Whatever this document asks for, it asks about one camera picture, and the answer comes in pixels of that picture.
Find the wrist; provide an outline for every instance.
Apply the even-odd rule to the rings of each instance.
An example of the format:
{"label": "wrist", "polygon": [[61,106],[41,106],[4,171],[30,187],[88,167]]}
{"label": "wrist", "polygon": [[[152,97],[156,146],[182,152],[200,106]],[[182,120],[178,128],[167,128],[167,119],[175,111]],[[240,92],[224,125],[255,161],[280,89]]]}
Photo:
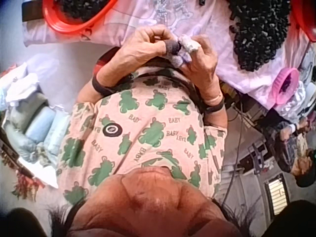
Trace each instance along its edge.
{"label": "wrist", "polygon": [[224,97],[216,75],[207,88],[199,89],[199,91],[204,103],[209,106],[218,105]]}
{"label": "wrist", "polygon": [[123,70],[111,60],[98,71],[96,79],[103,87],[114,87],[124,76]]}

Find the hand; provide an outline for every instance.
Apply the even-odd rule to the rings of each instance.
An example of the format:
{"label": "hand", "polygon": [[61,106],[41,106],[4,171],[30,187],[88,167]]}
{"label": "hand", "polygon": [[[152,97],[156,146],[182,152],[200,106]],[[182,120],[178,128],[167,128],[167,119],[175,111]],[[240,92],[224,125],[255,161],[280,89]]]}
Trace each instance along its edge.
{"label": "hand", "polygon": [[200,35],[191,37],[201,47],[191,53],[192,62],[181,66],[182,72],[199,89],[201,96],[207,101],[218,104],[222,97],[218,77],[215,75],[217,53],[212,49],[208,36]]}
{"label": "hand", "polygon": [[[166,54],[163,40],[174,39],[164,25],[138,28],[123,44],[112,60],[97,74],[98,81],[104,86],[114,86],[124,76],[134,72],[150,59]],[[109,72],[116,75],[109,77]]]}

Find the black wristband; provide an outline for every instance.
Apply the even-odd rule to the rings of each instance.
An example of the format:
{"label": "black wristband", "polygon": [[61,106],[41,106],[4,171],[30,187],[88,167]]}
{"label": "black wristband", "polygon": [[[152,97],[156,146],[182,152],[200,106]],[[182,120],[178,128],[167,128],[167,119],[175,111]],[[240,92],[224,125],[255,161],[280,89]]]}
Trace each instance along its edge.
{"label": "black wristband", "polygon": [[223,108],[224,104],[225,104],[225,98],[224,97],[222,98],[221,102],[218,105],[215,105],[215,106],[209,106],[209,105],[204,103],[204,113],[205,114],[210,114],[210,113],[214,113],[214,112],[220,111]]}
{"label": "black wristband", "polygon": [[112,88],[110,88],[110,87],[104,87],[104,86],[102,86],[99,82],[98,82],[98,80],[97,80],[97,77],[96,76],[93,76],[93,78],[92,78],[92,86],[93,86],[93,88],[97,91],[97,92],[99,92],[101,95],[103,95],[104,97],[107,97],[107,96],[109,96],[109,95],[112,95],[112,94],[114,94],[114,90],[112,89]]}

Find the round badge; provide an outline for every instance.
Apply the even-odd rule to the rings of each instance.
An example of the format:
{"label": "round badge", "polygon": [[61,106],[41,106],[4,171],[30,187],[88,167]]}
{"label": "round badge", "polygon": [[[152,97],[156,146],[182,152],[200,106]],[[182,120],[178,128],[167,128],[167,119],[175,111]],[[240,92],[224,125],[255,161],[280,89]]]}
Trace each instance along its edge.
{"label": "round badge", "polygon": [[122,134],[122,127],[114,122],[109,123],[103,128],[103,134],[107,137],[118,137]]}

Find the bracelet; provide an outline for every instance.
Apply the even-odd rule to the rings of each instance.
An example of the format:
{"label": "bracelet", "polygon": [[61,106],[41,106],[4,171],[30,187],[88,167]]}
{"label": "bracelet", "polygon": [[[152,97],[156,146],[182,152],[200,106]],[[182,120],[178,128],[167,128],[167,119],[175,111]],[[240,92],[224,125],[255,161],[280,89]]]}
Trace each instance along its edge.
{"label": "bracelet", "polygon": [[99,82],[98,82],[98,80],[97,80],[97,77],[96,77],[96,75],[94,75],[93,76],[93,78],[92,78],[92,86],[93,86],[93,88],[97,91],[97,92],[99,92],[101,95],[103,95],[104,97],[107,97],[107,96],[109,96],[109,95],[112,95],[112,94],[114,94],[114,90],[113,89],[111,89],[110,87],[104,87],[104,86],[102,86]]}
{"label": "bracelet", "polygon": [[294,124],[290,124],[289,126],[292,129],[292,133],[296,131],[296,126]]}
{"label": "bracelet", "polygon": [[219,98],[221,98],[221,96],[222,96],[222,93],[219,93],[218,96],[216,96],[214,99],[208,100],[208,102],[212,103],[212,102],[218,100]]}
{"label": "bracelet", "polygon": [[204,113],[210,114],[210,113],[220,111],[224,105],[225,105],[225,98],[224,97],[222,98],[221,102],[218,105],[209,106],[207,104],[204,104]]}

